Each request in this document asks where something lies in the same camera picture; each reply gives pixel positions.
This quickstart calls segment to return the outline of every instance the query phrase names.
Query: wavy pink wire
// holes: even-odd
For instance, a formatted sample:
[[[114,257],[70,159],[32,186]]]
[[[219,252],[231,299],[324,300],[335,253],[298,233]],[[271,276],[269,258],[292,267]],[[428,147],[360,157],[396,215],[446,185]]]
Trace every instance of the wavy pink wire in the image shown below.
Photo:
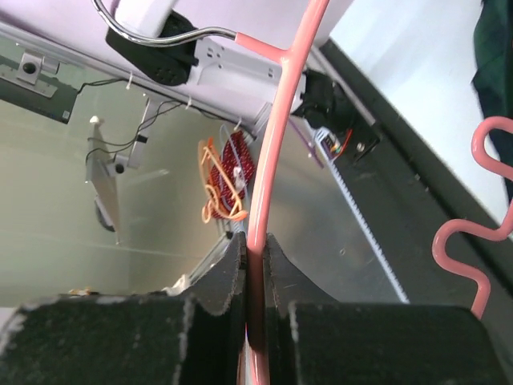
[[[485,148],[484,141],[492,129],[498,128],[513,134],[513,120],[494,116],[484,120],[475,130],[472,138],[472,156],[475,161],[486,170],[494,172],[509,180],[513,180],[513,168],[491,158]],[[433,240],[433,257],[435,261],[445,270],[451,273],[470,278],[478,284],[471,310],[477,318],[483,316],[488,298],[490,297],[490,280],[481,270],[466,265],[462,262],[451,259],[446,254],[447,239],[454,233],[469,233],[476,237],[485,238],[489,241],[503,241],[513,231],[513,202],[510,204],[504,217],[503,223],[498,229],[492,230],[463,219],[454,219],[445,223],[435,234]]]

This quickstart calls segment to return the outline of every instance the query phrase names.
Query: gray surface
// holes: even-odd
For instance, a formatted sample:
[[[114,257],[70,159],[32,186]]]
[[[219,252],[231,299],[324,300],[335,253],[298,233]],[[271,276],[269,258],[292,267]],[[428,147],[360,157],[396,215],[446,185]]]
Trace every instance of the gray surface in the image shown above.
[[[332,175],[307,157],[292,129],[274,186],[269,232],[294,265],[339,301],[398,302]]]

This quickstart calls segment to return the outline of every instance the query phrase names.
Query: green fabric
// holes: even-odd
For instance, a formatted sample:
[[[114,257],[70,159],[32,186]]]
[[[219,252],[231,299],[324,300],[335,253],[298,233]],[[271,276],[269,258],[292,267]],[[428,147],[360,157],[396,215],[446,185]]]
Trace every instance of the green fabric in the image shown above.
[[[513,118],[513,34],[511,4],[513,0],[486,0],[474,31],[477,72],[473,79],[483,117]],[[492,130],[490,139],[500,160],[513,167],[513,135]],[[513,199],[513,182],[505,180],[509,200]]]
[[[505,116],[507,0],[483,2],[483,11],[474,31],[474,50],[478,68],[474,77],[476,90],[487,89],[500,98],[500,105],[487,105],[483,109],[484,117]]]

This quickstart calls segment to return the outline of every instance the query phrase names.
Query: red wire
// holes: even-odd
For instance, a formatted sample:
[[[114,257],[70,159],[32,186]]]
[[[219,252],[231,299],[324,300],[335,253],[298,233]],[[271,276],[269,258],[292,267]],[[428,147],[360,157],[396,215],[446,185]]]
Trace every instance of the red wire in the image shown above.
[[[353,135],[353,129],[350,128],[349,132],[347,133],[347,136],[345,137],[344,144],[342,145],[342,149],[340,150],[340,155],[342,155],[342,153],[347,148],[347,144],[349,143],[349,139],[351,139],[352,135]]]

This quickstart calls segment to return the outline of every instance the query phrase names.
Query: pink coated metal rod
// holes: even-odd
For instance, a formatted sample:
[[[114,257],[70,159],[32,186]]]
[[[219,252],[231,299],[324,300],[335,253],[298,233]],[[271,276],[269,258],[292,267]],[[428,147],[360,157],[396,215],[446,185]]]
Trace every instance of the pink coated metal rod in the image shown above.
[[[293,97],[308,53],[321,24],[329,0],[310,0],[292,46],[284,51],[245,34],[238,33],[236,43],[280,63],[282,74],[256,168],[248,227],[248,340],[252,348],[253,380],[269,383],[269,366],[264,330],[263,259],[267,222],[281,143],[290,115]]]
[[[475,161],[488,171],[513,180],[513,168],[491,158],[484,148],[484,141],[492,129],[498,128],[513,134],[513,120],[494,116],[484,120],[475,130],[472,138],[472,155]],[[447,256],[447,239],[454,233],[463,232],[485,238],[489,241],[503,241],[513,231],[513,202],[511,202],[503,223],[498,229],[488,229],[471,221],[463,219],[454,219],[445,223],[435,234],[433,240],[433,257],[435,261],[445,270],[451,273],[470,278],[478,284],[478,290],[475,295],[471,310],[477,318],[483,316],[490,297],[490,280],[481,270],[455,261]]]

